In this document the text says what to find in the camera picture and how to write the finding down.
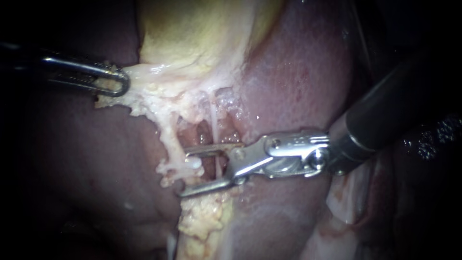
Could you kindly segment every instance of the metal grasper jaw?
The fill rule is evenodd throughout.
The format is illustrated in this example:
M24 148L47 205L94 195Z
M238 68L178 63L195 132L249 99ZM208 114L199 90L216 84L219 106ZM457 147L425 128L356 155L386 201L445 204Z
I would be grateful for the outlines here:
M329 158L329 137L322 132L276 133L262 136L256 143L222 143L186 148L187 156L207 157L225 154L229 162L222 179L186 186L180 197L200 195L240 185L251 174L268 178L303 175L313 177L322 172Z
M110 97L122 96L130 87L128 75L108 61L8 42L0 42L0 54L3 71L47 86Z

